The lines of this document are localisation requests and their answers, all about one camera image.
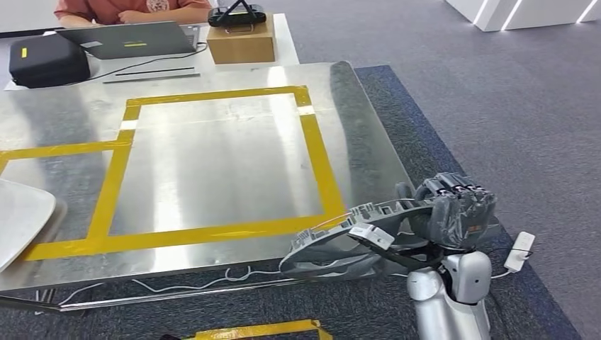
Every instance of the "yellow sticker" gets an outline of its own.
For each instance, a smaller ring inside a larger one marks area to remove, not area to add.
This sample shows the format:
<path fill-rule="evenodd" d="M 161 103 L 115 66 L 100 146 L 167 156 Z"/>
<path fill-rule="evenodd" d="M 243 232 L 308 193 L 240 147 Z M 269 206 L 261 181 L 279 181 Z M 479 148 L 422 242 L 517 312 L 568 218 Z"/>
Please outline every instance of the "yellow sticker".
<path fill-rule="evenodd" d="M 135 44 L 125 44 L 125 47 L 140 47 L 140 46 L 148 46 L 147 43 L 143 43 L 143 42 L 137 42 Z"/>

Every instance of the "black device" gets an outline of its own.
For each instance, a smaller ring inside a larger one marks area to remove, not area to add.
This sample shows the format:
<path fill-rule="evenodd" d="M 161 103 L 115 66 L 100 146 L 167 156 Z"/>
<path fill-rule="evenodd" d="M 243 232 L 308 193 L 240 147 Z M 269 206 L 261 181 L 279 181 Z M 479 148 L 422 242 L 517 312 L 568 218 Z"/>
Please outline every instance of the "black device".
<path fill-rule="evenodd" d="M 208 12 L 208 24 L 213 27 L 231 27 L 264 23 L 267 15 L 259 5 L 249 5 L 237 0 L 230 7 L 217 7 Z"/>
<path fill-rule="evenodd" d="M 9 71 L 15 84 L 29 89 L 72 84 L 90 77 L 85 51 L 56 34 L 12 44 Z"/>

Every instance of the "wire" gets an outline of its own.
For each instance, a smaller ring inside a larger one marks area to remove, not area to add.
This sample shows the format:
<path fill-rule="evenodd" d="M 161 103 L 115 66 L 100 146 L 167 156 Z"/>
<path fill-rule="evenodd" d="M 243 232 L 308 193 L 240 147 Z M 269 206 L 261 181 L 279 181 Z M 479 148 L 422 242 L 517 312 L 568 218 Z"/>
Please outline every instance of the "wire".
<path fill-rule="evenodd" d="M 225 271 L 225 277 L 223 278 L 218 278 L 217 280 L 211 281 L 209 283 L 207 283 L 206 285 L 202 285 L 201 287 L 193 287 L 190 285 L 174 285 L 172 287 L 165 287 L 165 288 L 161 288 L 161 289 L 155 289 L 153 287 L 150 287 L 149 285 L 147 285 L 146 283 L 143 283 L 139 280 L 132 280 L 133 282 L 141 285 L 142 287 L 154 292 L 154 293 L 161 293 L 167 290 L 173 290 L 173 289 L 187 289 L 187 290 L 202 290 L 208 287 L 211 287 L 212 285 L 219 283 L 219 282 L 223 282 L 223 281 L 229 281 L 229 282 L 239 282 L 239 281 L 245 281 L 247 280 L 252 274 L 267 274 L 267 275 L 273 275 L 273 274 L 280 274 L 281 272 L 279 271 L 253 271 L 250 266 L 247 267 L 248 273 L 246 273 L 245 275 L 239 277 L 239 278 L 233 278 L 230 277 L 230 269 L 228 268 Z"/>
<path fill-rule="evenodd" d="M 516 248 L 497 248 L 497 249 L 493 249 L 493 250 L 489 251 L 488 253 L 486 253 L 486 255 L 489 255 L 489 254 L 491 254 L 491 253 L 494 253 L 495 251 L 499 251 L 499 250 L 509 250 L 509 251 L 512 251 L 512 250 L 517 250 L 517 251 L 525 251 L 525 252 L 527 252 L 528 254 L 526 255 L 526 257 L 524 257 L 524 261 L 526 261 L 527 259 L 529 259 L 529 258 L 530 258 L 530 256 L 532 256 L 532 254 L 534 254 L 534 252 L 533 252 L 532 250 L 526 250 L 526 249 L 516 249 Z M 514 273 L 513 271 L 506 271 L 506 272 L 504 272 L 503 274 L 495 275 L 495 276 L 492 276 L 491 278 L 492 278 L 492 279 L 495 279 L 495 278 L 504 278 L 505 276 L 508 276 L 509 274 L 513 274 L 513 273 Z"/>
<path fill-rule="evenodd" d="M 343 214 L 343 215 L 340 215 L 340 216 L 336 216 L 336 217 L 334 217 L 334 218 L 330 218 L 329 220 L 327 220 L 327 221 L 325 221 L 325 222 L 321 222 L 319 225 L 316 225 L 316 226 L 314 226 L 314 227 L 311 227 L 310 229 L 311 229 L 311 230 L 313 230 L 313 229 L 315 229 L 315 228 L 319 228 L 319 227 L 321 227 L 321 226 L 323 226 L 323 225 L 326 225 L 326 224 L 330 223 L 331 221 L 335 221 L 335 220 L 338 220 L 339 218 L 343 218 L 343 217 L 345 217 L 345 216 L 349 216 L 349 215 L 352 215 L 352 212 L 347 212 L 346 214 Z"/>
<path fill-rule="evenodd" d="M 187 55 L 181 55 L 179 57 L 164 57 L 164 58 L 157 58 L 157 59 L 153 59 L 153 60 L 148 60 L 147 62 L 141 62 L 139 64 L 134 64 L 134 65 L 130 65 L 130 66 L 127 66 L 127 67 L 123 67 L 121 69 L 116 69 L 115 71 L 107 72 L 107 73 L 101 74 L 99 76 L 93 76 L 92 78 L 89 78 L 89 79 L 86 79 L 86 80 L 76 81 L 76 82 L 68 84 L 68 85 L 77 85 L 77 84 L 85 83 L 87 81 L 92 81 L 92 80 L 100 79 L 102 77 L 110 76 L 111 74 L 115 74 L 117 72 L 121 72 L 121 71 L 125 71 L 127 69 L 131 69 L 132 67 L 138 67 L 138 66 L 147 65 L 147 64 L 150 64 L 152 62 L 159 62 L 161 60 L 177 60 L 177 59 L 183 59 L 183 58 L 191 57 L 193 55 L 197 55 L 198 53 L 205 51 L 208 48 L 208 44 L 206 42 L 199 42 L 198 44 L 199 45 L 204 45 L 204 47 L 201 50 L 189 53 Z"/>
<path fill-rule="evenodd" d="M 69 295 L 69 297 L 68 297 L 68 298 L 64 299 L 64 300 L 63 300 L 61 303 L 59 303 L 58 305 L 64 305 L 65 303 L 69 302 L 69 300 L 71 300 L 71 299 L 72 299 L 72 298 L 73 298 L 75 295 L 77 295 L 77 294 L 79 294 L 79 293 L 83 292 L 84 290 L 88 290 L 88 289 L 91 289 L 91 288 L 94 288 L 94 287 L 98 287 L 99 285 L 103 285 L 103 284 L 104 284 L 104 283 L 97 283 L 97 284 L 95 284 L 95 285 L 89 285 L 89 286 L 87 286 L 87 287 L 83 287 L 83 288 L 80 288 L 80 289 L 78 289 L 78 290 L 75 290 L 73 293 L 71 293 L 71 295 Z"/>
<path fill-rule="evenodd" d="M 491 278 L 492 278 L 492 279 L 495 279 L 495 278 L 503 278 L 503 277 L 505 277 L 505 276 L 507 276 L 507 275 L 509 275 L 509 274 L 513 274 L 513 272 L 512 272 L 512 271 L 506 271 L 506 272 L 504 272 L 503 274 L 495 275 L 495 276 L 492 276 Z"/>

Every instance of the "yellow tape marking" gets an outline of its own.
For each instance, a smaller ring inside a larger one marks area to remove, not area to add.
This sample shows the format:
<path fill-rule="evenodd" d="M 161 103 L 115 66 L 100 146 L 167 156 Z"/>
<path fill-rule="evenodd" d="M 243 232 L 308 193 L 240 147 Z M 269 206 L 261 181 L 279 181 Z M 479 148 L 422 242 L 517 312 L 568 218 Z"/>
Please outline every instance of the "yellow tape marking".
<path fill-rule="evenodd" d="M 140 47 L 140 46 L 148 46 L 147 43 L 143 43 L 143 42 L 138 42 L 135 44 L 124 44 L 123 47 Z"/>
<path fill-rule="evenodd" d="M 7 159 L 22 158 L 41 158 L 64 156 L 68 154 L 85 154 L 88 152 L 109 151 L 117 147 L 127 146 L 120 140 L 111 140 L 109 142 L 90 142 L 81 144 L 53 145 L 50 147 L 34 147 L 31 149 L 17 149 L 4 151 L 4 157 Z"/>
<path fill-rule="evenodd" d="M 281 220 L 198 227 L 171 232 L 149 232 L 146 234 L 118 235 L 99 239 L 88 238 L 42 243 L 32 246 L 23 258 L 26 261 L 61 259 L 71 256 L 91 256 L 119 251 L 223 242 L 248 237 L 270 237 L 300 232 L 313 225 L 318 225 L 324 220 L 328 220 L 328 217 L 324 215 L 291 217 Z"/>
<path fill-rule="evenodd" d="M 305 143 L 320 193 L 320 200 L 324 210 L 323 215 L 198 227 L 196 229 L 174 230 L 171 232 L 151 232 L 119 236 L 108 235 L 116 209 L 121 182 L 123 181 L 128 157 L 133 145 L 135 121 L 140 118 L 142 105 L 268 96 L 272 94 L 294 95 L 300 114 L 301 127 L 305 135 Z M 111 158 L 106 178 L 99 193 L 99 199 L 92 215 L 87 238 L 32 245 L 23 255 L 24 259 L 35 261 L 71 256 L 92 256 L 119 251 L 290 234 L 318 225 L 324 220 L 330 220 L 342 215 L 345 211 L 342 195 L 336 184 L 336 178 L 327 157 L 327 151 L 306 86 L 284 86 L 269 89 L 247 89 L 130 99 L 126 103 L 121 126 L 126 127 L 120 130 L 115 141 L 57 145 L 55 147 L 39 147 L 0 153 L 0 166 L 2 166 L 2 159 L 49 157 L 113 150 L 113 157 Z M 332 221 L 330 225 L 334 225 L 340 220 L 343 220 L 343 218 Z"/>
<path fill-rule="evenodd" d="M 278 324 L 260 324 L 257 326 L 246 326 L 236 328 L 215 329 L 211 331 L 200 331 L 196 333 L 195 340 L 213 340 L 213 339 L 244 339 L 257 336 L 269 336 L 278 334 L 289 334 L 298 332 L 307 332 L 317 330 L 319 339 L 331 339 L 317 320 L 301 320 L 292 322 L 282 322 Z"/>
<path fill-rule="evenodd" d="M 189 101 L 210 101 L 215 99 L 269 96 L 272 94 L 293 94 L 297 106 L 306 106 L 310 105 L 310 100 L 308 99 L 309 95 L 306 92 L 307 86 L 283 86 L 271 87 L 267 89 L 247 89 L 206 93 L 177 94 L 172 96 L 130 99 L 128 101 L 128 106 L 185 103 Z"/>
<path fill-rule="evenodd" d="M 9 161 L 2 157 L 2 153 L 0 152 L 0 175 L 2 175 L 2 171 L 4 171 L 4 168 L 6 168 L 8 163 Z"/>
<path fill-rule="evenodd" d="M 321 204 L 325 214 L 331 217 L 342 215 L 344 213 L 342 194 L 336 184 L 330 160 L 327 158 L 327 151 L 323 144 L 317 117 L 314 114 L 302 115 L 300 123 L 303 126 L 309 158 L 313 165 L 313 172 L 318 183 Z"/>

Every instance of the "yellow tape square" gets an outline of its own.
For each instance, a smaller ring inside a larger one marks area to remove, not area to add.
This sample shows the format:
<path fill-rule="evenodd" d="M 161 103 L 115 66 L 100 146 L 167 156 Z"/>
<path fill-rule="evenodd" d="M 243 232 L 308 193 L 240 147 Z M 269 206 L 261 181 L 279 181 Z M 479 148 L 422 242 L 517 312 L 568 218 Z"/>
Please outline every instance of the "yellow tape square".
<path fill-rule="evenodd" d="M 128 157 L 135 136 L 140 109 L 144 105 L 162 103 L 183 103 L 215 99 L 268 96 L 272 94 L 293 94 L 300 124 L 313 173 L 318 186 L 323 214 L 291 217 L 280 220 L 245 222 L 233 225 L 218 225 L 196 229 L 183 229 L 168 232 L 150 232 L 109 236 L 112 217 L 116 208 L 121 181 L 128 163 Z M 10 159 L 48 157 L 112 150 L 113 157 L 105 181 L 102 185 L 86 239 L 34 244 L 23 255 L 28 261 L 58 259 L 70 256 L 91 256 L 118 251 L 170 247 L 205 242 L 222 242 L 246 237 L 269 237 L 299 232 L 323 221 L 344 214 L 342 195 L 337 187 L 327 151 L 323 143 L 315 111 L 306 86 L 283 86 L 266 89 L 244 89 L 208 93 L 190 93 L 173 96 L 130 99 L 126 103 L 123 122 L 117 139 L 107 142 L 64 144 L 32 149 L 18 149 L 0 152 L 0 174 Z"/>

